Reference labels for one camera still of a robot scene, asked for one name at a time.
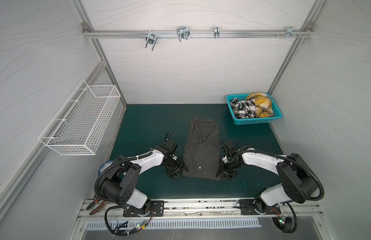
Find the dark grey striped shirt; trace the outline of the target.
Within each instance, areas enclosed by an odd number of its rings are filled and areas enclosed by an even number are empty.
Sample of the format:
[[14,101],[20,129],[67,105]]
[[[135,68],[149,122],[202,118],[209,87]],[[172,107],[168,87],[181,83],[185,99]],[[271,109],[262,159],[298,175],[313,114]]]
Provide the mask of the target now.
[[220,161],[218,124],[208,119],[194,118],[190,121],[183,160],[185,169],[182,175],[219,181],[217,176]]

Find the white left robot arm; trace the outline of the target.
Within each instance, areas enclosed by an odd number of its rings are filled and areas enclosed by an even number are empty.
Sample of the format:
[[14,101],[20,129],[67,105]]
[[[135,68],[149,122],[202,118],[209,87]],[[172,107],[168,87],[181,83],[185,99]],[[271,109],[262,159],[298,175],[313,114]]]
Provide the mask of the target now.
[[109,166],[99,169],[94,184],[95,195],[118,207],[132,207],[139,216],[146,216],[151,207],[151,199],[137,190],[139,176],[158,166],[166,169],[170,178],[179,178],[184,170],[184,161],[175,155],[178,144],[166,138],[158,147],[151,148],[147,153],[134,157],[116,157]]

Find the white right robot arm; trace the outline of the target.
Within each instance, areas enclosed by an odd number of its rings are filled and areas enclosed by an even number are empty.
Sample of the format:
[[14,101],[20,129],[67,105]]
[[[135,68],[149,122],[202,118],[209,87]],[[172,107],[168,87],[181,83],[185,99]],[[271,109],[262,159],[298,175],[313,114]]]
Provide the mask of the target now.
[[244,204],[256,214],[266,215],[278,204],[303,204],[323,199],[323,184],[300,155],[276,155],[249,146],[237,148],[231,142],[219,142],[225,153],[216,174],[221,180],[236,178],[237,170],[244,165],[261,168],[279,177],[279,184],[261,191],[253,202]]

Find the black white plaid shirt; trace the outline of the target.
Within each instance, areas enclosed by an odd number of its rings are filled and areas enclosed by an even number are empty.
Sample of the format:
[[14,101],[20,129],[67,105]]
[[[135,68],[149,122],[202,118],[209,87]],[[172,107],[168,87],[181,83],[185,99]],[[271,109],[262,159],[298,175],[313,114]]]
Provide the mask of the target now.
[[233,115],[236,119],[256,118],[256,106],[253,100],[241,100],[234,98],[230,101]]

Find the blue white ceramic bowl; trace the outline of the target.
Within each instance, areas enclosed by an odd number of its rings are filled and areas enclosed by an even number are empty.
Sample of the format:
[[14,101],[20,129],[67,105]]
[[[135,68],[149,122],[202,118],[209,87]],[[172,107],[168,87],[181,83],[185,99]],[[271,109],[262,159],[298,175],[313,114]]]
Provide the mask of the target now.
[[98,176],[100,176],[101,173],[102,173],[105,169],[107,169],[108,167],[110,167],[110,166],[112,165],[112,163],[113,163],[113,161],[107,161],[107,162],[105,162],[104,164],[102,164],[102,165],[100,166],[100,168],[98,169]]

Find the yellow plaid shirt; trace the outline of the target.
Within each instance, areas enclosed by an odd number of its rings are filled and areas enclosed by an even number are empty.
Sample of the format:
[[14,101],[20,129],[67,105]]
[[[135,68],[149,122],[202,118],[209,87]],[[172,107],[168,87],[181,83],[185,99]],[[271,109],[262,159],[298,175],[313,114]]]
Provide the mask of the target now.
[[272,100],[267,94],[254,93],[246,97],[246,100],[254,103],[255,116],[257,118],[270,118],[274,117],[272,109]]

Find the teal plastic basket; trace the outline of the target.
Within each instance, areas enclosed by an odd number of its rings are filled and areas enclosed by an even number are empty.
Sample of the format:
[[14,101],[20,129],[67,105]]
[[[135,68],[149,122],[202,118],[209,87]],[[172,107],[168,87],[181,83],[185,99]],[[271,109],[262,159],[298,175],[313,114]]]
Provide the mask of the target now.
[[232,101],[234,98],[237,98],[239,101],[246,100],[246,97],[248,95],[250,95],[250,94],[239,94],[239,95],[228,95],[228,96],[226,96],[226,101],[227,101],[227,104],[228,104],[228,108],[229,108],[233,123],[235,125],[268,124],[268,123],[271,123],[272,121],[274,121],[276,119],[282,118],[281,110],[279,109],[279,107],[277,106],[277,104],[275,103],[273,98],[269,94],[267,94],[270,97],[270,99],[272,100],[272,109],[273,109],[274,117],[270,117],[270,118],[252,118],[252,119],[236,119],[233,115],[233,112],[232,112],[232,109],[231,109],[231,106],[230,106],[230,101]]

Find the metal u-bolt clamp left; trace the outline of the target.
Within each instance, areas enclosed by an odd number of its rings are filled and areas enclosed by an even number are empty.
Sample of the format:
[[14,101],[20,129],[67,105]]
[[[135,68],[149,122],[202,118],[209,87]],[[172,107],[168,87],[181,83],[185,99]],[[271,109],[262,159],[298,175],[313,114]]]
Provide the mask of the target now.
[[145,40],[146,40],[145,48],[147,48],[148,45],[151,45],[151,51],[153,51],[157,42],[157,36],[153,33],[148,33],[145,37]]

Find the metal u-bolt clamp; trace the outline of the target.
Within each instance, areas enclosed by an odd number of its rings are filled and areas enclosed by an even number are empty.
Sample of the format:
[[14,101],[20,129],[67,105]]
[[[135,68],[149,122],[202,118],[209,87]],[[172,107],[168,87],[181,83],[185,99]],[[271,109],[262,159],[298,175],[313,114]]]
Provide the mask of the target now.
[[179,41],[181,42],[183,39],[184,40],[188,40],[188,37],[190,35],[190,32],[189,32],[189,27],[187,26],[184,26],[184,27],[179,27],[176,29],[176,34],[177,34],[177,37],[179,39]]
[[157,42],[157,36],[153,33],[148,33],[145,37],[145,40],[146,40],[145,48],[147,48],[148,45],[151,45],[151,51],[153,51]]

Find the metal u-bolt clamp middle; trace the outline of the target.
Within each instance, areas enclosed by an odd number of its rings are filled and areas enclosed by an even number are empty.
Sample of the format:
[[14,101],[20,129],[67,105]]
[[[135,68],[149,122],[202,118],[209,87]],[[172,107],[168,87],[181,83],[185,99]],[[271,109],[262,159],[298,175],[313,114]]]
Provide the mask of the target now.
[[189,27],[187,26],[184,26],[184,27],[179,27],[176,29],[176,34],[177,34],[177,37],[179,39],[179,41],[181,42],[183,39],[184,40],[188,40],[188,37],[190,35],[190,32],[189,32]]

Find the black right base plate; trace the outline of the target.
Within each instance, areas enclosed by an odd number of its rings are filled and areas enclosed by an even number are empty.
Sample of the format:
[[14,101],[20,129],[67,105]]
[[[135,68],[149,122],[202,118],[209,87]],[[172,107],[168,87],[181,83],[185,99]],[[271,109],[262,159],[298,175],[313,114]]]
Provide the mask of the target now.
[[240,214],[249,215],[280,215],[281,210],[278,204],[268,206],[262,200],[258,199],[240,199],[235,205],[240,210]]

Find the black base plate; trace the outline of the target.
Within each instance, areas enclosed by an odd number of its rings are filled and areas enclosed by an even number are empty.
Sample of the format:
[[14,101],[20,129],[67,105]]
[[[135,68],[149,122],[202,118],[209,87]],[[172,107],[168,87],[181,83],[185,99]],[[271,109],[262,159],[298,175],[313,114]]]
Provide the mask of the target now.
[[258,199],[240,199],[235,205],[240,210],[240,214],[249,215],[280,215],[281,210],[278,204],[268,206],[262,200]]
[[164,212],[164,201],[148,200],[142,208],[128,206],[123,217],[162,217]]

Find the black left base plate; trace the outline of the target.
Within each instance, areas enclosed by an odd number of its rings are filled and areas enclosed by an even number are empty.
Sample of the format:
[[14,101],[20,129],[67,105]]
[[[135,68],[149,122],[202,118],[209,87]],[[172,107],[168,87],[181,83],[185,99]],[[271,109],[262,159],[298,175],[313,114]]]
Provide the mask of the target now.
[[164,212],[164,201],[148,200],[142,208],[128,206],[123,217],[162,217]]

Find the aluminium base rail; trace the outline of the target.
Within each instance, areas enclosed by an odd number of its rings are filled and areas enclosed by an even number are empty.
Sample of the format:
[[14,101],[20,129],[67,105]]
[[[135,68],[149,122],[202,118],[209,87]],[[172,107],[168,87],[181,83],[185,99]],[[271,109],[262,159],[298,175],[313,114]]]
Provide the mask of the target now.
[[[276,213],[259,215],[255,211],[254,214],[244,216],[239,209],[239,199],[253,198],[211,198],[211,199],[153,199],[154,201],[164,201],[163,216],[157,217],[159,219],[205,219],[205,218],[245,218],[245,217],[277,217]],[[89,215],[92,211],[86,210],[86,207],[91,203],[91,200],[83,202],[77,221],[84,220],[104,220],[104,214],[107,208],[115,206],[115,204],[106,204],[94,215]],[[304,204],[290,203],[297,217],[323,217],[324,213],[320,208],[318,202],[307,201]],[[287,205],[279,204],[279,209],[283,216],[292,217],[292,211]],[[149,219],[151,215],[145,217],[124,217],[124,209],[110,210],[107,214],[108,220],[124,220],[124,219]]]

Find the orange handled pliers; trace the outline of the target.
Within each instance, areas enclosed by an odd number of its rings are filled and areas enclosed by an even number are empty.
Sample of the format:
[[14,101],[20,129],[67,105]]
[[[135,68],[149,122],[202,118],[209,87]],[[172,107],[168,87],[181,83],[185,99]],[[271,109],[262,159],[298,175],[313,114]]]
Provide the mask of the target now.
[[97,213],[101,208],[107,204],[107,201],[102,200],[101,198],[95,198],[87,207],[86,210],[91,210],[89,213],[90,216]]

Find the aluminium top rail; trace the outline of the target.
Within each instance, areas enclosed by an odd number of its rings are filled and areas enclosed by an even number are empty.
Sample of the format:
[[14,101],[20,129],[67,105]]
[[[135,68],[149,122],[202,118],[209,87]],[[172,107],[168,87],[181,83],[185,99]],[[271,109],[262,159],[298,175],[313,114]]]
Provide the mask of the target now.
[[[313,31],[293,30],[301,34],[301,38],[310,38]],[[212,30],[190,30],[189,39],[215,39]],[[252,38],[278,38],[276,34],[283,34],[286,30],[223,30],[220,29],[220,39],[252,39]],[[86,39],[145,39],[148,33],[153,33],[158,39],[177,39],[175,30],[151,30],[151,31],[90,31],[84,33]]]

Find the metal bracket clamp right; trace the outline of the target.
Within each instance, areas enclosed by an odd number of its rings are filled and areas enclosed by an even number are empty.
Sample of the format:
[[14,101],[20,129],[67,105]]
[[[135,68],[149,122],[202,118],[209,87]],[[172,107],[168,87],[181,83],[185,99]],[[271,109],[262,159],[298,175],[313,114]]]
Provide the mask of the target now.
[[294,31],[293,31],[293,27],[289,27],[289,28],[286,30],[285,33],[283,33],[283,34],[281,34],[281,35],[276,34],[275,36],[278,37],[278,38],[284,38],[284,39],[288,39],[288,38],[295,38],[295,39],[297,39],[297,38],[301,38],[301,37],[302,37],[301,34],[296,34],[296,33],[294,33]]

